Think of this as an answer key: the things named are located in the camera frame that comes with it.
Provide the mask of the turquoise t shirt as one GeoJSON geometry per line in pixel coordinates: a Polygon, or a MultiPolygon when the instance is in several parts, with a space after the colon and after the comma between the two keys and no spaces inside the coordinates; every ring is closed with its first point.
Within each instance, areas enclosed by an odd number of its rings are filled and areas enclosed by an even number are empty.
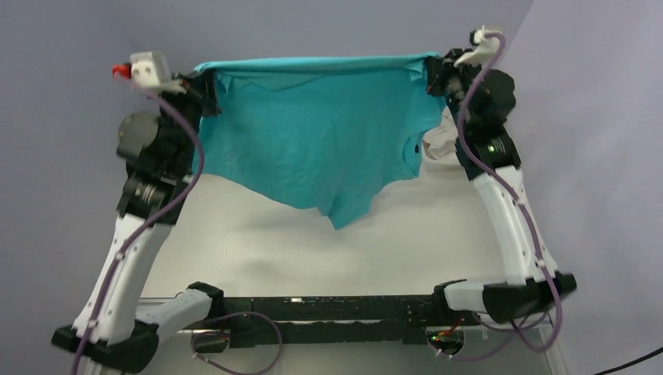
{"type": "Polygon", "coordinates": [[[204,62],[217,116],[200,121],[206,174],[341,229],[387,185],[418,177],[422,138],[444,102],[426,54],[204,62]]]}

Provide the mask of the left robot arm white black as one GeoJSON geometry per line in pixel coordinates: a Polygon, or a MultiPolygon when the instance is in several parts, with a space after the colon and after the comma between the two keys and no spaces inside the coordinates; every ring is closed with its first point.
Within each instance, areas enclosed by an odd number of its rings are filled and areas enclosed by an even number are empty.
{"type": "Polygon", "coordinates": [[[109,253],[79,316],[52,336],[53,345],[73,354],[74,374],[140,373],[179,330],[196,322],[216,327],[225,314],[223,291],[203,282],[151,309],[138,308],[156,256],[202,175],[199,123],[220,114],[213,76],[178,74],[164,88],[148,88],[126,65],[115,66],[113,75],[159,110],[133,112],[119,125],[116,153],[127,179],[109,253]]]}

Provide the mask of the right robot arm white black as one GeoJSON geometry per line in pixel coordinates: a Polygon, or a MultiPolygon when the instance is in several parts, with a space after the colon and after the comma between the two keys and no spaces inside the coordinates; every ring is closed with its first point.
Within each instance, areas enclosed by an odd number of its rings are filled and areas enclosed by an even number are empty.
{"type": "Polygon", "coordinates": [[[482,199],[503,260],[504,279],[454,280],[433,292],[431,314],[449,324],[461,312],[486,314],[496,323],[560,309],[577,288],[571,273],[562,273],[545,248],[529,211],[507,116],[516,105],[514,80],[486,66],[454,63],[462,50],[425,58],[427,92],[440,97],[459,130],[456,155],[482,199]]]}

